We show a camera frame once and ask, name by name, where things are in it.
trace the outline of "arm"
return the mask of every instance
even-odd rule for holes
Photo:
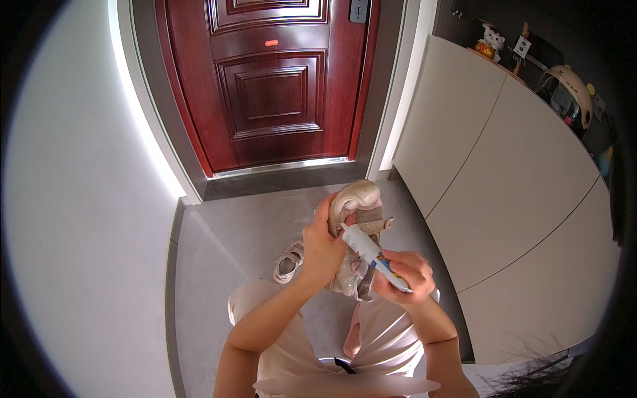
[[[254,398],[261,353],[281,336],[303,304],[334,277],[347,245],[327,231],[329,204],[318,206],[314,222],[303,229],[303,271],[279,293],[253,309],[228,335],[219,360],[214,398]]]
[[[431,266],[415,252],[383,250],[383,255],[390,260],[391,269],[409,284],[413,293],[400,292],[380,273],[376,273],[374,278],[374,291],[401,305],[411,317],[425,350],[427,379],[441,385],[429,396],[477,398],[478,392],[462,371],[454,323],[430,296],[436,286]]]

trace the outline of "woman's left hand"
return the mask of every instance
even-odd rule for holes
[[[327,231],[329,204],[334,196],[336,192],[318,204],[314,222],[303,228],[303,268],[295,280],[314,294],[320,292],[334,278],[347,250],[343,238],[334,238]],[[345,223],[352,225],[354,220],[355,215],[350,215]]]

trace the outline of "toothpaste tube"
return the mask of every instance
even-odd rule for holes
[[[361,256],[371,267],[375,268],[383,274],[398,290],[406,293],[413,293],[407,282],[404,281],[389,267],[389,261],[383,257],[381,248],[374,243],[371,238],[362,231],[358,225],[348,227],[345,223],[341,223],[343,227],[343,240],[352,250]]]

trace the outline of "door lock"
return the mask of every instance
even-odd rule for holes
[[[367,22],[367,5],[369,0],[350,0],[350,21],[356,24]]]

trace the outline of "white sandal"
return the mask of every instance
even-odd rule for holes
[[[288,283],[294,276],[294,271],[303,265],[303,241],[291,244],[275,263],[272,277],[277,283]]]

